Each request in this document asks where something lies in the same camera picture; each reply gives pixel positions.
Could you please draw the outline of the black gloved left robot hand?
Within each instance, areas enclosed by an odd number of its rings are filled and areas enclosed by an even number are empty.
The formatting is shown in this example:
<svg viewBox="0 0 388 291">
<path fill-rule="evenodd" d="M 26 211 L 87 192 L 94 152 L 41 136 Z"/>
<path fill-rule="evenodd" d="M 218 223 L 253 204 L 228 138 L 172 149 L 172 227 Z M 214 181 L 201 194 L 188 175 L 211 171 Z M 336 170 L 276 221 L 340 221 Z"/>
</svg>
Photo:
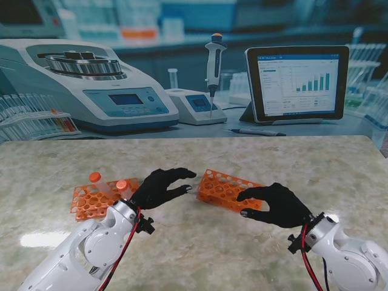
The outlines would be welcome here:
<svg viewBox="0 0 388 291">
<path fill-rule="evenodd" d="M 171 184 L 179 179 L 195 177 L 196 173 L 187 168 L 157 169 L 146 177 L 129 201 L 141 210 L 157 208 L 166 202 L 188 193 L 192 189 L 191 185 L 185 184 L 168 190 Z"/>
</svg>

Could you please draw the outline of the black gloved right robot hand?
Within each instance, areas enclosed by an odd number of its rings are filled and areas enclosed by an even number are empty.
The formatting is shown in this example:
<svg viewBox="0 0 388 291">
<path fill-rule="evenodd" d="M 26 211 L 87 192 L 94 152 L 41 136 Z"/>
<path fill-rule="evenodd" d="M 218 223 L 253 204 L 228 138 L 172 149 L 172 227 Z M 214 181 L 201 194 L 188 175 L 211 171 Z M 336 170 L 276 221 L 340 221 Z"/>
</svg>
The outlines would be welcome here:
<svg viewBox="0 0 388 291">
<path fill-rule="evenodd" d="M 265 201 L 269 210 L 245 208 L 240 211 L 245 218 L 291 229 L 303 226 L 313 217 L 312 212 L 291 190 L 277 182 L 271 186 L 249 188 L 241 192 L 236 200 L 242 202 L 251 198 Z"/>
</svg>

